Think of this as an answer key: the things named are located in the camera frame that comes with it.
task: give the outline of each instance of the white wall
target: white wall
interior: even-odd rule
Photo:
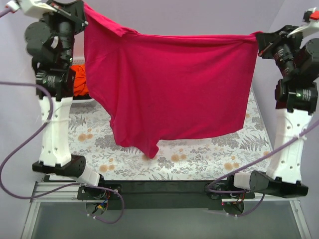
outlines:
[[[4,6],[7,0],[1,0]],[[24,30],[34,20],[21,12],[0,19],[0,81],[35,82],[30,57],[25,51]],[[34,89],[0,85],[0,152],[3,161],[13,149],[40,127],[40,107]],[[30,196],[39,175],[33,173],[32,163],[40,153],[41,137],[37,137],[5,166],[3,183],[12,192]],[[21,236],[29,209],[28,200],[14,199],[0,189],[0,239]]]
[[[269,32],[276,31],[286,24],[300,25],[303,18],[304,10],[311,7],[319,7],[319,0],[285,0],[283,6],[278,12]],[[269,137],[272,143],[275,141],[276,133],[276,115],[275,115],[275,99],[274,89],[277,81],[282,78],[275,62],[273,60],[258,59],[253,87],[260,107]],[[319,120],[318,113],[315,113],[313,122]],[[301,207],[306,218],[312,238],[319,238],[319,129],[314,129],[307,136],[305,143],[301,169],[303,183],[309,186],[309,193],[306,197],[301,198]]]

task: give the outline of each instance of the t-shirt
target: t-shirt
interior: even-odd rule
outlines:
[[[250,35],[141,34],[85,5],[87,87],[117,145],[155,157],[159,140],[243,127],[258,45]]]

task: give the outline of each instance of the robotic arm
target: robotic arm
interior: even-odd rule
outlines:
[[[275,90],[277,133],[275,148],[304,131],[316,110],[318,91],[314,80],[319,74],[319,38],[303,37],[319,31],[319,11],[311,8],[304,14],[305,26],[286,25],[274,33],[258,33],[259,56],[274,59],[282,79]],[[275,154],[266,171],[237,173],[234,186],[279,197],[298,197],[308,193],[301,184],[301,156],[305,137]]]
[[[74,35],[82,32],[85,20],[83,2],[62,4],[53,0],[11,1],[11,9],[21,8],[26,15],[39,18],[25,31],[27,51],[33,57],[36,83],[46,88],[53,100],[53,117],[43,131],[42,151],[33,171],[54,173],[73,178],[80,183],[97,186],[101,176],[86,165],[85,157],[71,155],[68,145],[68,121],[73,99],[75,72],[70,69]],[[45,122],[50,110],[49,100],[37,90]]]

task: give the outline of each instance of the gray surface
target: gray surface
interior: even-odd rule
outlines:
[[[319,0],[286,0],[278,12],[269,31],[276,31],[286,24],[301,25],[304,10],[311,7],[319,7]],[[305,43],[309,38],[319,37],[319,34],[312,35],[303,41]],[[275,142],[276,136],[276,113],[274,89],[277,81],[281,78],[281,74],[272,60],[258,59],[255,70],[253,87],[257,103],[259,105],[261,115],[266,125],[272,144]],[[312,122],[319,120],[318,112]],[[318,184],[318,144],[319,144],[319,128],[314,129],[305,142],[303,157],[301,162],[303,183],[309,186],[309,193],[306,197],[301,198],[301,207],[312,235],[312,238],[319,238],[319,184]]]
[[[3,9],[8,0],[0,1]],[[31,58],[25,51],[24,30],[34,19],[22,12],[0,19],[0,81],[35,82]],[[4,159],[15,147],[40,127],[40,106],[35,90],[0,86],[0,152]],[[31,164],[40,155],[41,137],[37,137],[18,152],[4,168],[3,183],[13,192],[30,196],[38,175]],[[0,189],[0,239],[20,238],[29,209],[28,200],[14,199]]]
[[[255,204],[246,202],[246,210]],[[84,203],[41,203],[32,239],[301,238],[287,201],[264,202],[254,213],[238,219],[206,213],[204,209],[126,210],[115,225],[95,221],[79,210],[85,210]],[[118,213],[105,214],[116,216]]]

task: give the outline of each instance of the floral fabric surface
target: floral fabric surface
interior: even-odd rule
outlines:
[[[270,151],[252,91],[242,130],[216,138],[161,140],[153,159],[134,147],[115,144],[110,116],[99,104],[71,108],[70,119],[71,152],[85,156],[87,164],[109,180],[211,180]],[[269,162],[266,159],[246,171],[265,171]]]

